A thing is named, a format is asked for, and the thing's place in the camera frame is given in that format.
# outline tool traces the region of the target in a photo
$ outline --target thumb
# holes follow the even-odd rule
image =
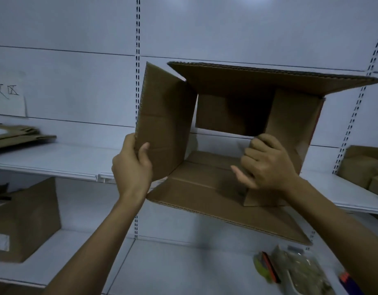
[[[150,144],[148,142],[144,143],[138,151],[138,161],[142,166],[147,168],[152,167],[152,163],[148,158],[149,146]]]
[[[246,176],[238,167],[231,166],[231,170],[237,177],[237,180],[241,182],[242,184],[246,185],[248,188],[257,189],[258,186],[255,182],[254,178],[249,178]]]

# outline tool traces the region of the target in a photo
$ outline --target person's right arm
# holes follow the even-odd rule
[[[241,158],[248,177],[231,166],[249,188],[272,188],[323,238],[366,295],[378,294],[378,237],[299,177],[280,142],[269,134],[251,141]]]

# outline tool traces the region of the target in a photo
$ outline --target hand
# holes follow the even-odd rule
[[[289,155],[280,142],[270,134],[260,134],[250,142],[241,157],[242,166],[253,177],[231,166],[238,181],[253,189],[276,189],[287,192],[300,177],[295,172]]]
[[[138,151],[138,159],[134,152],[135,134],[125,137],[122,150],[113,158],[113,171],[120,198],[131,197],[143,203],[152,182],[152,163],[148,158],[149,143],[145,143]]]

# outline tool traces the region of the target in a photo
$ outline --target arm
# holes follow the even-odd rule
[[[110,214],[54,277],[44,295],[100,295],[130,225],[140,210],[152,180],[147,156],[149,143],[134,153],[134,134],[125,138],[121,152],[113,158],[112,171],[119,199]]]
[[[365,294],[378,294],[378,237],[300,178],[279,141],[261,134],[241,158],[253,177],[231,166],[249,188],[282,191],[285,200],[319,233]]]

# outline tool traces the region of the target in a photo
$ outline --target green object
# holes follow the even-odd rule
[[[262,253],[258,253],[253,257],[253,263],[255,264],[255,268],[257,272],[266,279],[266,281],[271,284],[273,283],[271,274],[265,264],[265,261],[262,258]]]

